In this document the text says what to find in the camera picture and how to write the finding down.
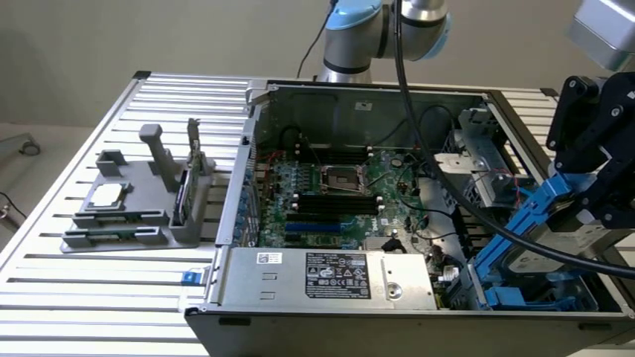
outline motherboard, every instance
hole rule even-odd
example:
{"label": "motherboard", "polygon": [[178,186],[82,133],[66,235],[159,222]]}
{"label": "motherboard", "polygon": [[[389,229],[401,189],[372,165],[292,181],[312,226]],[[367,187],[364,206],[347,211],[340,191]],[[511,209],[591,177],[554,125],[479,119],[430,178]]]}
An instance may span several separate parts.
{"label": "motherboard", "polygon": [[259,246],[372,249],[423,227],[413,154],[311,151],[266,156]]}

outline circuit board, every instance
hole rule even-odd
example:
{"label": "circuit board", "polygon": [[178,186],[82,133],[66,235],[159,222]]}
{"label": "circuit board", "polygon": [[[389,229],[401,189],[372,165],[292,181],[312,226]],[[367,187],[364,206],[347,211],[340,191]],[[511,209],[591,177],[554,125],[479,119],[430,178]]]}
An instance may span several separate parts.
{"label": "circuit board", "polygon": [[[340,176],[350,180],[359,176],[360,180],[344,184],[338,181]],[[403,153],[381,152],[362,165],[307,164],[288,159],[286,154],[279,156],[271,162],[263,185],[259,246],[359,249],[370,237],[390,237],[393,229],[410,231],[425,216],[401,202],[402,196],[411,206],[423,208],[413,178]],[[334,200],[342,196],[378,198],[382,206],[378,214],[340,214],[336,231],[290,232],[287,217],[296,213],[299,193],[307,198]]]}

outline power supply label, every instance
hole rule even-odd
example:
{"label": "power supply label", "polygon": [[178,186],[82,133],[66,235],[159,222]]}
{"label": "power supply label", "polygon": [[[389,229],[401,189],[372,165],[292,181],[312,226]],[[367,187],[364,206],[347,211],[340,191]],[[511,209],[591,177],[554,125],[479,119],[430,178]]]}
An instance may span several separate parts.
{"label": "power supply label", "polygon": [[311,299],[370,299],[366,254],[307,253]]}

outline caster wheel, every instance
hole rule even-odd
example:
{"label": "caster wheel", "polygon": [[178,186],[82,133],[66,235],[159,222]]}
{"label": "caster wheel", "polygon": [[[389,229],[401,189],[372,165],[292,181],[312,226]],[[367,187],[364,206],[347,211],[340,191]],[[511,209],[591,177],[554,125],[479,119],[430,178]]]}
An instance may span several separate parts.
{"label": "caster wheel", "polygon": [[20,153],[27,156],[40,155],[40,145],[38,145],[32,141],[27,141],[22,145]]}

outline aluminum work table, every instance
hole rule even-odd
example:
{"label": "aluminum work table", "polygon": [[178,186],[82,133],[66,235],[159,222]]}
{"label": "aluminum work table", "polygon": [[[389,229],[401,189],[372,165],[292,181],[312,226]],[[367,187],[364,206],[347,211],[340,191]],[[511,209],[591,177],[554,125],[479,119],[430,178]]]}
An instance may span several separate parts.
{"label": "aluminum work table", "polygon": [[[208,266],[214,256],[248,82],[159,73],[132,79],[0,253],[0,356],[207,356],[179,312],[202,300],[203,287],[184,293],[180,278],[183,271]],[[543,144],[557,98],[538,89],[501,90]],[[188,118],[200,119],[203,150],[218,165],[200,247],[63,254],[60,236],[98,175],[98,154],[120,149],[128,161],[150,160],[138,130],[159,123],[166,147],[183,158]],[[634,265],[635,239],[619,249]]]}

